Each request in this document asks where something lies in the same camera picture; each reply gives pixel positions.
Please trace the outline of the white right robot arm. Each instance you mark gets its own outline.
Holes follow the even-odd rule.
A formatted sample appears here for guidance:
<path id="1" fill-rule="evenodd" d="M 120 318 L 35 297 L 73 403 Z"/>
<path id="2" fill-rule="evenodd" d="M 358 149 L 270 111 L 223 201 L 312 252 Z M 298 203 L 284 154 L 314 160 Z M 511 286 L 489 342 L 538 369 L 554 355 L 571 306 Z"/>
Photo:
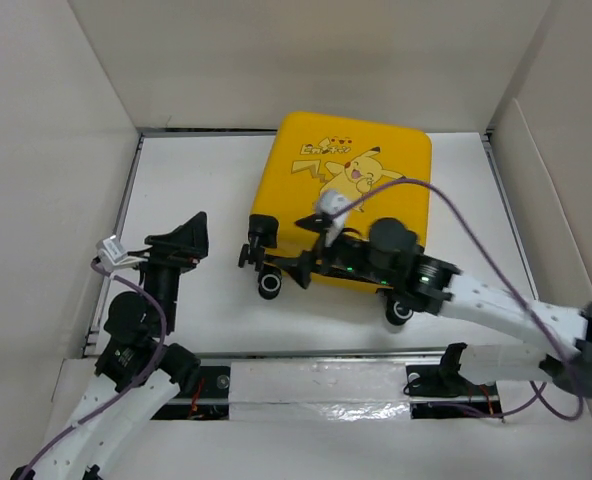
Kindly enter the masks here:
<path id="1" fill-rule="evenodd" d="M 371 283 L 389 288 L 391 300 L 409 311 L 469 321 L 517 339 L 515 345 L 449 345 L 432 384 L 460 393 L 472 383 L 541 381 L 592 399 L 592 302 L 561 307 L 488 286 L 426 255 L 416 234 L 394 218 L 375 221 L 366 239 L 349 235 L 327 215 L 296 224 L 316 232 L 315 243 L 275 264 L 302 288 L 314 274 Z"/>

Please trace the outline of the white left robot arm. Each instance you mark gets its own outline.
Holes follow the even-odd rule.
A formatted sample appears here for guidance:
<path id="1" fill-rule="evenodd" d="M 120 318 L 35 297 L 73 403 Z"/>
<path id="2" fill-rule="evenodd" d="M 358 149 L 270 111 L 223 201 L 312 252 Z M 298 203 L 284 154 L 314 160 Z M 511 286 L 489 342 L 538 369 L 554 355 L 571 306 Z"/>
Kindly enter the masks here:
<path id="1" fill-rule="evenodd" d="M 116 236 L 97 244 L 91 268 L 126 286 L 110 303 L 110 340 L 63 431 L 15 479 L 100 479 L 129 437 L 174 396 L 198 387 L 199 359 L 165 339 L 175 329 L 180 278 L 209 250 L 207 215 L 199 212 L 169 233 L 149 235 L 128 251 Z"/>

